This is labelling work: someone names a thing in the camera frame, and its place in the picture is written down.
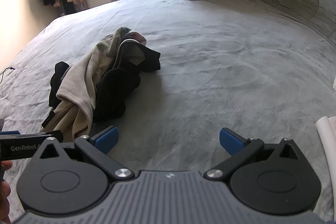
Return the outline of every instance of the black device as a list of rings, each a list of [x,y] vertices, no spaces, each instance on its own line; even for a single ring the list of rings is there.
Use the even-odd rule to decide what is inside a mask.
[[[43,141],[17,182],[26,213],[15,223],[323,223],[311,211],[320,181],[291,139],[265,144],[223,128],[220,143],[231,157],[204,174],[137,176],[93,143],[90,136]]]

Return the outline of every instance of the black cord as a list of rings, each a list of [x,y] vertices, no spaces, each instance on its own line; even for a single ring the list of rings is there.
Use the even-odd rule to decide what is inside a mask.
[[[1,78],[1,81],[0,81],[0,84],[2,83],[2,80],[3,80],[3,74],[5,73],[6,70],[8,69],[15,69],[13,67],[8,67],[8,68],[5,68],[4,71],[2,72],[2,78]]]

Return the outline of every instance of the cable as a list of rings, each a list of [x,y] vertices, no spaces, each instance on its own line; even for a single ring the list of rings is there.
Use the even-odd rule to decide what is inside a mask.
[[[13,68],[13,67],[8,67],[8,68],[5,68],[5,69],[4,69],[4,71],[2,72],[2,77],[1,77],[0,84],[2,83],[2,80],[3,80],[3,75],[4,75],[5,71],[6,71],[6,70],[8,70],[8,69],[15,70],[15,68]]]

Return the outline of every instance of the ridged gray surface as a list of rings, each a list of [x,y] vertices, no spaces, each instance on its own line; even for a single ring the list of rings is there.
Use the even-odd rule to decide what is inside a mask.
[[[311,212],[295,217],[257,213],[237,201],[222,182],[199,172],[143,171],[114,185],[109,196],[82,215],[48,219],[24,215],[19,224],[321,224]]]

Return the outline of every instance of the white logo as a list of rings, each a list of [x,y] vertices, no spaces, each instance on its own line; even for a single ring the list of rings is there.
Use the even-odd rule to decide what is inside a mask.
[[[167,178],[171,179],[172,177],[174,177],[175,175],[173,173],[170,173],[168,175],[166,175]]]

